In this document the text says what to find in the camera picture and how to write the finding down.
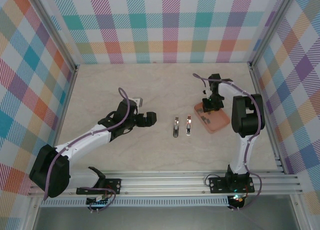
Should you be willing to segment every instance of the white vent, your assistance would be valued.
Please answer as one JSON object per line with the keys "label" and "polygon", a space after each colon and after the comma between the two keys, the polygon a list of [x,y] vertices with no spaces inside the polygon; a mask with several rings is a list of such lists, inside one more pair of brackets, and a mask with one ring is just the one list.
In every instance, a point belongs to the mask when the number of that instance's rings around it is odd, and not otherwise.
{"label": "white vent", "polygon": [[[205,197],[117,197],[110,207],[187,207],[228,206],[224,196]],[[54,198],[42,201],[40,207],[87,207],[86,198]]]}

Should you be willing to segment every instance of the black cable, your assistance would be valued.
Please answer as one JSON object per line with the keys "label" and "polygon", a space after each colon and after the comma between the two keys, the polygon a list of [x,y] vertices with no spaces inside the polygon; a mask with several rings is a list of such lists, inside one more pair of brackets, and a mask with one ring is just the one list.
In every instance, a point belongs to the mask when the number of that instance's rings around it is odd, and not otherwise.
{"label": "black cable", "polygon": [[205,178],[205,181],[204,181],[204,184],[207,186],[207,187],[210,187],[210,185],[207,184],[207,179],[210,175],[215,175],[217,176],[218,178],[221,178],[220,176],[218,176],[217,174],[209,174],[206,178]]}

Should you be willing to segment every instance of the checkered wallpaper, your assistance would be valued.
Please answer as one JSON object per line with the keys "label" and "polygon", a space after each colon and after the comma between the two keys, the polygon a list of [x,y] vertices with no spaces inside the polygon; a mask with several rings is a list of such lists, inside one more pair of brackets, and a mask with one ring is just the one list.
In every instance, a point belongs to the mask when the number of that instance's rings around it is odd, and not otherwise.
{"label": "checkered wallpaper", "polygon": [[48,15],[51,16],[51,20],[52,20],[53,24],[55,25],[55,28],[56,28],[57,32],[59,33],[62,41],[65,43],[65,46],[67,47],[73,61],[75,63],[80,64],[80,62],[76,58],[74,50],[70,46],[70,43],[69,43],[67,37],[65,36],[64,32],[62,31],[62,28],[61,28],[60,24],[58,23],[57,18],[55,17],[51,8],[49,7],[48,1],[47,0],[41,0],[41,1],[42,1],[42,4],[44,5],[44,8],[47,11]]}
{"label": "checkered wallpaper", "polygon": [[43,3],[79,61],[96,64],[247,62],[269,1],[52,0],[58,13]]}
{"label": "checkered wallpaper", "polygon": [[252,62],[255,54],[257,53],[257,50],[258,50],[260,44],[261,44],[261,41],[264,39],[267,31],[269,30],[270,24],[271,24],[271,23],[273,22],[273,20],[275,19],[276,13],[277,13],[279,7],[280,7],[281,4],[282,4],[282,1],[283,1],[283,0],[277,0],[277,1],[276,1],[275,5],[274,5],[274,7],[273,7],[273,9],[272,9],[269,17],[268,17],[268,20],[266,21],[266,23],[265,23],[265,25],[264,25],[264,27],[263,27],[263,29],[262,29],[262,32],[261,32],[261,34],[260,34],[260,36],[259,36],[259,39],[258,39],[257,42],[255,43],[255,47],[253,48],[253,51],[252,51],[252,53],[251,53],[251,55],[250,55],[250,58],[249,58],[248,62]]}
{"label": "checkered wallpaper", "polygon": [[320,0],[294,0],[256,73],[291,173],[320,227]]}
{"label": "checkered wallpaper", "polygon": [[52,144],[72,76],[28,0],[0,0],[0,229],[24,213],[28,173]]}

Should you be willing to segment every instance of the wire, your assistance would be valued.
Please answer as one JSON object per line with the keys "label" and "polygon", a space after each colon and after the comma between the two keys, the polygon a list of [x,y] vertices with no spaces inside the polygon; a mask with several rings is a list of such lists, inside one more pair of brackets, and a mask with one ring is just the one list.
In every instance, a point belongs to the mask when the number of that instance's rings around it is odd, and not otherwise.
{"label": "wire", "polygon": [[109,207],[113,202],[114,200],[116,199],[116,192],[113,190],[113,189],[105,189],[105,188],[87,188],[87,187],[83,187],[82,189],[86,189],[86,190],[96,190],[96,191],[108,191],[108,192],[112,192],[113,193],[113,198],[112,200],[107,204],[105,205],[103,208],[101,208],[100,210],[93,210],[91,208],[92,204],[89,204],[89,209],[91,211],[91,213],[99,213],[99,212],[102,212],[103,210],[105,210],[107,207]]}
{"label": "wire", "polygon": [[250,206],[257,200],[257,198],[259,197],[259,195],[261,194],[261,191],[262,191],[262,179],[261,179],[261,177],[260,177],[258,174],[251,172],[251,171],[249,170],[249,168],[247,167],[247,155],[248,155],[248,151],[249,151],[249,147],[250,147],[251,140],[252,140],[254,137],[258,136],[258,134],[260,133],[260,130],[261,130],[261,124],[262,124],[262,122],[261,122],[261,113],[260,113],[258,104],[256,103],[256,101],[254,100],[254,98],[253,98],[249,93],[247,93],[247,92],[245,92],[244,90],[240,89],[238,86],[234,85],[232,82],[224,81],[224,80],[222,80],[222,79],[206,79],[206,78],[200,77],[200,76],[197,75],[196,73],[194,73],[193,76],[194,76],[195,78],[201,79],[203,82],[206,80],[206,81],[209,81],[209,82],[210,82],[210,81],[211,81],[211,82],[220,82],[220,83],[225,83],[225,84],[227,84],[227,85],[230,85],[231,87],[233,87],[233,88],[236,89],[237,91],[239,91],[239,92],[243,93],[244,95],[248,96],[248,97],[250,98],[250,100],[252,101],[254,107],[255,107],[256,114],[257,114],[257,116],[258,116],[258,128],[257,128],[255,134],[253,134],[253,135],[248,139],[248,142],[247,142],[247,145],[246,145],[246,148],[245,148],[245,152],[244,152],[243,164],[244,164],[244,167],[245,167],[246,171],[247,171],[249,174],[254,175],[254,176],[256,176],[256,177],[259,179],[259,190],[258,190],[258,193],[256,194],[256,196],[254,197],[254,199],[253,199],[250,203],[248,203],[246,206],[244,206],[244,207],[241,208],[242,210],[243,210],[243,209],[246,209],[246,208],[250,207]]}
{"label": "wire", "polygon": [[247,186],[245,186],[245,191],[246,191],[246,195],[245,195],[245,197],[247,198],[247,197],[248,197],[248,193],[249,193],[249,191],[248,191],[248,187],[247,187]]}
{"label": "wire", "polygon": [[203,79],[201,79],[201,80],[202,80],[202,82],[203,82],[203,84],[204,84],[204,87],[206,88],[207,85],[206,85],[205,81],[204,81]]}
{"label": "wire", "polygon": [[121,125],[125,120],[126,118],[128,117],[129,115],[129,112],[130,112],[130,102],[129,102],[129,98],[128,98],[128,95],[127,93],[122,89],[122,88],[119,88],[118,89],[119,91],[119,94],[121,95],[121,97],[123,99],[126,99],[126,104],[127,104],[127,111],[126,111],[126,114],[124,116],[124,118],[117,124],[111,126],[111,127],[108,127],[108,128],[105,128],[105,129],[102,129],[102,130],[97,130],[97,131],[94,131],[93,133],[87,133],[87,134],[84,134],[80,137],[78,137],[77,139],[73,140],[71,143],[69,143],[67,146],[65,146],[55,157],[54,159],[52,160],[50,166],[49,166],[49,169],[48,169],[48,173],[46,175],[46,181],[45,181],[45,189],[44,189],[44,197],[43,197],[43,201],[47,200],[48,198],[48,191],[49,191],[49,183],[50,183],[50,176],[51,176],[51,172],[52,172],[52,168],[54,167],[55,165],[55,162],[56,160],[58,159],[58,157],[64,152],[66,151],[67,149],[69,149],[73,144],[77,143],[78,141],[90,136],[90,135],[94,135],[94,134],[97,134],[97,133],[101,133],[101,132],[105,132],[105,131],[108,131],[108,130],[111,130],[111,129],[114,129],[116,127],[118,127],[119,125]]}
{"label": "wire", "polygon": [[209,175],[205,178],[205,180],[204,180],[204,184],[205,184],[207,187],[210,187],[210,185],[207,184],[207,179],[208,179],[208,177],[209,177],[210,175],[215,175],[215,176],[217,176],[218,178],[220,178],[220,176],[218,176],[217,174],[209,174]]}
{"label": "wire", "polygon": [[113,195],[113,193],[111,192],[110,197],[108,197],[108,192],[106,191],[106,192],[105,192],[105,195],[106,195],[107,198],[111,198],[112,195]]}

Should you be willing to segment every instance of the silver clip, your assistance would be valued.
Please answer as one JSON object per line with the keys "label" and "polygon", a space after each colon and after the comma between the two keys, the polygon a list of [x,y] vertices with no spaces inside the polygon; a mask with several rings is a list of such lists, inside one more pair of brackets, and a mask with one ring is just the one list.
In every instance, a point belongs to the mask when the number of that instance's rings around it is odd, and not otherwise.
{"label": "silver clip", "polygon": [[139,114],[139,108],[142,107],[142,103],[143,103],[143,99],[140,98],[140,97],[133,97],[133,98],[129,98],[129,100],[132,100],[136,103],[136,106],[137,106],[137,110],[138,110],[138,113]]}
{"label": "silver clip", "polygon": [[185,126],[186,126],[186,135],[190,136],[191,135],[191,115],[188,115]]}
{"label": "silver clip", "polygon": [[179,117],[176,117],[173,125],[173,136],[177,138],[179,135]]}

